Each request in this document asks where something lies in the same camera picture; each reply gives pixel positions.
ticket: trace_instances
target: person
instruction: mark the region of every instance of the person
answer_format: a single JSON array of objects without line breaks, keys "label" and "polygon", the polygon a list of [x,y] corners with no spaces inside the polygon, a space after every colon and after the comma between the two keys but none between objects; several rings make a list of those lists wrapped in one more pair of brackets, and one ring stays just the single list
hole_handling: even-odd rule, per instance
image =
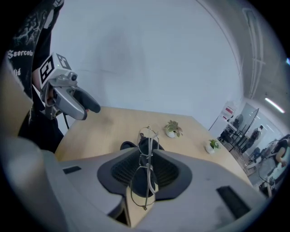
[{"label": "person", "polygon": [[241,153],[245,153],[246,150],[248,150],[250,147],[253,146],[254,142],[256,140],[259,139],[259,137],[261,136],[261,132],[262,132],[263,126],[261,125],[259,128],[256,128],[251,137],[249,138],[248,142],[246,143],[246,145],[242,148]]},{"label": "person", "polygon": [[280,139],[276,147],[272,151],[272,157],[274,158],[276,166],[279,163],[281,163],[282,167],[285,167],[287,165],[287,162],[282,158],[285,156],[288,147],[290,147],[290,134]]},{"label": "person", "polygon": [[41,112],[44,106],[32,84],[40,90],[36,73],[50,55],[51,31],[63,2],[39,1],[12,38],[6,53],[15,75],[24,87],[24,92],[33,100],[33,106],[18,135],[33,141],[40,149],[52,152],[57,149],[63,134],[58,128],[57,119],[49,120]]}]

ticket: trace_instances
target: succulent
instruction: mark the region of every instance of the succulent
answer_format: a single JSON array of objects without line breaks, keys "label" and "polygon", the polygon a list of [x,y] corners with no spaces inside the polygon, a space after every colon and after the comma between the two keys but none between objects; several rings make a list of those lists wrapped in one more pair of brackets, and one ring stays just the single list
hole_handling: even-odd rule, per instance
[{"label": "succulent", "polygon": [[220,148],[219,144],[216,140],[210,140],[210,146],[214,149],[214,148]]},{"label": "succulent", "polygon": [[178,126],[178,122],[170,120],[168,124],[164,127],[168,132],[174,132],[177,137],[183,135],[182,129]]}]

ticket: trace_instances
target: white pot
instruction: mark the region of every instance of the white pot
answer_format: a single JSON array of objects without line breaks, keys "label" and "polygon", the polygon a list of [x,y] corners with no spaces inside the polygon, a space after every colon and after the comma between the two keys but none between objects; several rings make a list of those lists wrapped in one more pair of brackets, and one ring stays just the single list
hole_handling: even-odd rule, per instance
[{"label": "white pot", "polygon": [[168,130],[166,130],[166,134],[170,138],[175,138],[175,133],[174,132],[169,132]]},{"label": "white pot", "polygon": [[214,148],[212,148],[210,144],[207,144],[207,145],[205,146],[205,150],[206,150],[209,154],[213,154],[213,153],[214,153]]}]

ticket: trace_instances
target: small potted plant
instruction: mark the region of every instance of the small potted plant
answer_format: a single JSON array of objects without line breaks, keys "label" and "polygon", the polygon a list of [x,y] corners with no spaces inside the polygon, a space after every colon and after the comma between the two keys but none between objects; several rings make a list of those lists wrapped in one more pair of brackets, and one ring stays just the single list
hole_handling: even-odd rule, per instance
[{"label": "small potted plant", "polygon": [[183,131],[178,126],[178,122],[170,120],[164,128],[167,136],[170,138],[174,138],[175,136],[180,137],[180,135],[183,135]]},{"label": "small potted plant", "polygon": [[209,154],[213,154],[215,148],[217,148],[217,149],[220,148],[218,142],[216,140],[210,140],[210,143],[206,145],[205,150]]}]

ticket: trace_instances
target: wire frame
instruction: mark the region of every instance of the wire frame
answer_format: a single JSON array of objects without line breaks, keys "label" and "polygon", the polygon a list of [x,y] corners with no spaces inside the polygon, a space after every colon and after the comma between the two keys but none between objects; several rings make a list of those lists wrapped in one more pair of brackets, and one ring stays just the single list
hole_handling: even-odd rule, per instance
[{"label": "wire frame", "polygon": [[[141,139],[141,131],[143,129],[148,129],[148,154],[144,154],[140,147],[139,147],[139,141]],[[137,168],[137,170],[134,172],[133,174],[133,177],[132,177],[132,180],[131,180],[131,184],[130,184],[130,194],[131,194],[131,199],[132,201],[137,205],[137,206],[140,206],[140,207],[143,207],[144,210],[147,210],[147,206],[149,205],[152,205],[154,204],[154,202],[152,203],[148,203],[148,196],[149,196],[149,190],[151,191],[151,193],[153,194],[153,196],[155,196],[155,190],[153,189],[153,187],[151,186],[151,171],[153,171],[153,166],[152,166],[152,163],[151,163],[151,157],[153,156],[153,153],[152,153],[152,144],[153,144],[153,140],[157,138],[157,142],[158,142],[158,145],[157,145],[157,149],[159,149],[159,137],[158,137],[158,132],[155,133],[154,130],[152,130],[150,128],[150,126],[147,126],[147,127],[143,127],[140,129],[139,133],[138,133],[138,138],[137,138],[137,144],[138,144],[138,149],[140,151],[140,157],[139,157],[139,167]],[[145,156],[146,159],[148,160],[148,163],[146,164],[146,166],[142,166],[141,165],[141,157],[142,156]],[[142,169],[142,168],[145,168],[147,169],[147,190],[146,190],[146,198],[145,198],[145,204],[144,205],[139,205],[138,203],[136,203],[136,201],[133,199],[133,194],[132,194],[132,191],[133,191],[133,181],[134,181],[134,177],[136,175],[136,173],[138,172],[138,170]]]}]

